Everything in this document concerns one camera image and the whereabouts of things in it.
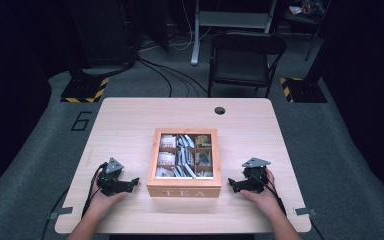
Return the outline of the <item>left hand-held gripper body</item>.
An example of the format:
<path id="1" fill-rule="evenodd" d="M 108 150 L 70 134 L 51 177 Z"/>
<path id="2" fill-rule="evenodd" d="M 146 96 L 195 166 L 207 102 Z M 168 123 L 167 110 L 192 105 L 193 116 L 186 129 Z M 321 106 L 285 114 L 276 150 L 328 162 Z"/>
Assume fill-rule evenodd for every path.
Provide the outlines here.
<path id="1" fill-rule="evenodd" d="M 116 159 L 110 158 L 102 164 L 102 170 L 98 174 L 97 186 L 106 196 L 121 193 L 123 187 L 127 187 L 128 181 L 120 181 L 119 176 L 124 166 Z"/>

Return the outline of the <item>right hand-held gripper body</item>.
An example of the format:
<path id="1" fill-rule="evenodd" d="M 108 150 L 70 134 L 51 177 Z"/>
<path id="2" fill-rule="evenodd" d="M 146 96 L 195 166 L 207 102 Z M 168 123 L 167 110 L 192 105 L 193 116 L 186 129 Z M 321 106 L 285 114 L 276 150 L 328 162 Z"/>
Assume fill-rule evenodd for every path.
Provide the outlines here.
<path id="1" fill-rule="evenodd" d="M 267 166 L 270 162 L 256 157 L 251 158 L 242 164 L 243 175 L 246 178 L 246 190 L 261 193 L 264 186 L 268 184 Z"/>

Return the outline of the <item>wooden tea box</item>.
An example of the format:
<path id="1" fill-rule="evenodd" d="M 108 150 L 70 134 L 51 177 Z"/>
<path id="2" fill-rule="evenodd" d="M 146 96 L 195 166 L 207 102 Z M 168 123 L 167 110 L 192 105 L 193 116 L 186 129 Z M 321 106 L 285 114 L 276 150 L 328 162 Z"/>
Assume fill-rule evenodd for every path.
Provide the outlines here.
<path id="1" fill-rule="evenodd" d="M 171 152 L 177 155 L 178 147 L 161 148 L 162 135 L 173 135 L 178 139 L 179 135 L 187 134 L 195 143 L 198 135 L 207 135 L 210 138 L 211 147 L 191 149 L 193 155 L 192 169 L 197 175 L 196 179 L 191 177 L 156 177 L 156 169 L 162 167 L 172 170 L 174 165 L 158 165 L 159 152 Z M 210 166 L 199 166 L 196 164 L 197 152 L 209 152 L 211 154 Z M 154 134 L 152 158 L 148 173 L 147 189 L 151 197 L 188 197 L 188 198 L 218 198 L 221 192 L 221 163 L 219 154 L 218 131 L 216 129 L 191 129 L 191 128 L 157 128 Z"/>

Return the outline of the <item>person's left hand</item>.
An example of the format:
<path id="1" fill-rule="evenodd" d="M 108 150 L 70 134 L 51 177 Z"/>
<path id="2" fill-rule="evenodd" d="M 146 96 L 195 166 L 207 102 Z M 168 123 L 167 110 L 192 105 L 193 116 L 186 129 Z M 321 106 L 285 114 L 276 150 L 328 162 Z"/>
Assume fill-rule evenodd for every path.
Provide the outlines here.
<path id="1" fill-rule="evenodd" d="M 126 196 L 126 192 L 106 196 L 97 185 L 94 185 L 87 213 L 93 216 L 105 216 L 116 203 L 123 200 Z"/>

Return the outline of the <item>person's right hand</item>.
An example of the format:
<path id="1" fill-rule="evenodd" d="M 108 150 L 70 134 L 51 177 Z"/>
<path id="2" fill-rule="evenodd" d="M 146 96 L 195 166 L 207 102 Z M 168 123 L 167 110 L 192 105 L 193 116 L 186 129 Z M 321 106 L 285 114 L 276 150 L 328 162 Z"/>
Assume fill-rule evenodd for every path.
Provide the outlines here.
<path id="1" fill-rule="evenodd" d="M 255 203 L 257 208 L 270 220 L 284 217 L 284 213 L 279 206 L 276 195 L 270 190 L 263 190 L 261 193 L 253 193 L 241 190 L 240 194 L 246 199 Z"/>

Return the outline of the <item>white tea bags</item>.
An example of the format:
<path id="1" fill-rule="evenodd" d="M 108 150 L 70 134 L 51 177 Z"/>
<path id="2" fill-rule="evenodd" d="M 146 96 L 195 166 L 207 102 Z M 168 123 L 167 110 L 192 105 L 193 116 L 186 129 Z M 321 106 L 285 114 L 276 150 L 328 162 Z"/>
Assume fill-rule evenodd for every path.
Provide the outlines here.
<path id="1" fill-rule="evenodd" d="M 211 165 L 211 154 L 209 152 L 197 152 L 196 153 L 196 164 L 199 166 L 210 166 Z"/>

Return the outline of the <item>yellow tea packet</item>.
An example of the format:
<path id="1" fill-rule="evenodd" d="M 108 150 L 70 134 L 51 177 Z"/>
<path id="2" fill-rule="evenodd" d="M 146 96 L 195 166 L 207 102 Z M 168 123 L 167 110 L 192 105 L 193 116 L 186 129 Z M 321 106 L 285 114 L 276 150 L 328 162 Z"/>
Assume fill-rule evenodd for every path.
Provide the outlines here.
<path id="1" fill-rule="evenodd" d="M 204 147 L 211 147 L 212 146 L 210 138 L 207 135 L 198 135 L 196 137 L 195 143 L 196 143 L 196 146 L 198 148 L 204 148 Z"/>

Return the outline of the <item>grey tape strip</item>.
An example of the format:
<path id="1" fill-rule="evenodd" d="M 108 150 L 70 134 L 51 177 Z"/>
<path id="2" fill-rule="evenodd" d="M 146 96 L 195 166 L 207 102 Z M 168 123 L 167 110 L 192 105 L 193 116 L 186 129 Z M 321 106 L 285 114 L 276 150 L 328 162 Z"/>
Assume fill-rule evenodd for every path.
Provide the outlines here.
<path id="1" fill-rule="evenodd" d="M 313 216 L 316 216 L 316 215 L 317 215 L 317 212 L 316 212 L 315 209 L 306 208 L 306 207 L 303 207 L 303 208 L 294 208 L 293 211 L 294 211 L 294 213 L 295 213 L 297 216 L 308 215 L 309 217 L 313 217 Z"/>
<path id="2" fill-rule="evenodd" d="M 60 209 L 57 209 L 57 210 L 53 210 L 48 219 L 49 220 L 54 220 L 54 219 L 57 219 L 60 215 L 66 215 L 66 214 L 71 214 L 73 211 L 73 208 L 72 207 L 66 207 L 66 208 L 60 208 Z"/>

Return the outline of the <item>black stand with striped base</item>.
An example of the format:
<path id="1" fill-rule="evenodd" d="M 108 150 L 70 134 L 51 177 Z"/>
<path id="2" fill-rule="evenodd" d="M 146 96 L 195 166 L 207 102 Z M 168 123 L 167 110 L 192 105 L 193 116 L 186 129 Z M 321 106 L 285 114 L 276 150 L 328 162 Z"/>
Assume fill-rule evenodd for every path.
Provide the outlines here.
<path id="1" fill-rule="evenodd" d="M 325 19 L 330 9 L 332 0 L 324 0 L 326 15 L 322 23 L 320 32 L 325 25 Z M 285 95 L 289 102 L 293 103 L 326 103 L 327 99 L 324 96 L 320 86 L 319 80 L 322 78 L 326 70 L 326 64 L 323 62 L 323 47 L 320 47 L 321 52 L 317 52 L 316 57 L 308 71 L 307 75 L 303 78 L 282 78 L 281 84 L 284 87 Z"/>
<path id="2" fill-rule="evenodd" d="M 61 14 L 61 46 L 64 53 L 64 63 L 71 77 L 61 94 L 61 100 L 65 102 L 96 102 L 103 94 L 108 76 L 89 74 L 84 71 L 80 57 L 84 53 L 84 48 L 68 0 L 62 0 Z"/>

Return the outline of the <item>black folding chair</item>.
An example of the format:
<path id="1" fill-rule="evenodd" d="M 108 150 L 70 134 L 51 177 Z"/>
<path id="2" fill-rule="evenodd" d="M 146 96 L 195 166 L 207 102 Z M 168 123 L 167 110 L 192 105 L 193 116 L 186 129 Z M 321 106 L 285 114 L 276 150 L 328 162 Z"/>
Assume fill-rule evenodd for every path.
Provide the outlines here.
<path id="1" fill-rule="evenodd" d="M 261 32 L 225 31 L 211 42 L 207 96 L 214 83 L 265 88 L 268 97 L 286 42 Z"/>

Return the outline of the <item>dark cluttered side table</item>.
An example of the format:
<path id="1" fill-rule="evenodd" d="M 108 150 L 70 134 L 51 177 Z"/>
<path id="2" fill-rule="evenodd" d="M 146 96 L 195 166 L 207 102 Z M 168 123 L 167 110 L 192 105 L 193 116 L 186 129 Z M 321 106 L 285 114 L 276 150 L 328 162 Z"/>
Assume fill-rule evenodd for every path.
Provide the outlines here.
<path id="1" fill-rule="evenodd" d="M 286 5 L 280 14 L 281 20 L 292 28 L 311 35 L 305 60 L 310 57 L 325 15 L 324 0 L 286 0 Z"/>

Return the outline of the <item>white desk frame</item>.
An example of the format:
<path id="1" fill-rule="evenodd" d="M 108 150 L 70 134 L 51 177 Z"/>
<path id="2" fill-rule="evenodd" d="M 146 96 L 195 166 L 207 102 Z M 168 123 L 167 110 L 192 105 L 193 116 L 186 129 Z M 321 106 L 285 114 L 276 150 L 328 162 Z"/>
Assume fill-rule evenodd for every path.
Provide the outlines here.
<path id="1" fill-rule="evenodd" d="M 267 13 L 201 11 L 200 0 L 195 0 L 194 44 L 190 64 L 199 63 L 200 27 L 230 27 L 263 29 L 268 33 L 271 28 L 278 0 L 268 0 L 270 9 Z"/>

